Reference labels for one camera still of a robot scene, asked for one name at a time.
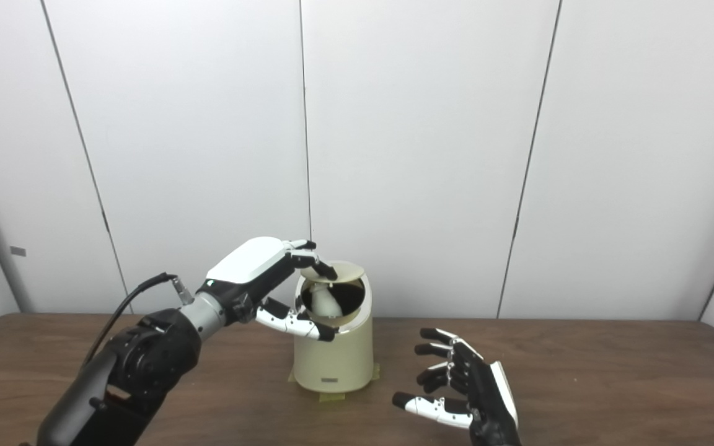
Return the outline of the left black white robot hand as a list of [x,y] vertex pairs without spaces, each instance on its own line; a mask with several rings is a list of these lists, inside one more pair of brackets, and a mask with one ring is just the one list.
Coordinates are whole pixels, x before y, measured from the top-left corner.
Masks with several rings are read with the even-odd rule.
[[212,297],[224,326],[257,321],[278,332],[331,342],[334,328],[301,316],[269,296],[294,272],[305,268],[326,279],[338,277],[334,266],[315,252],[314,241],[255,237],[213,266],[196,294]]

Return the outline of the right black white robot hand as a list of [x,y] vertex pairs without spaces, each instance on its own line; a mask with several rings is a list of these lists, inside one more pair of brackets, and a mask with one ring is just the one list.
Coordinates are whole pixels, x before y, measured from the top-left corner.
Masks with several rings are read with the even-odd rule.
[[408,413],[467,430],[473,445],[521,445],[516,403],[501,361],[487,362],[461,336],[422,328],[418,356],[442,359],[416,377],[421,395],[397,391],[392,403]]

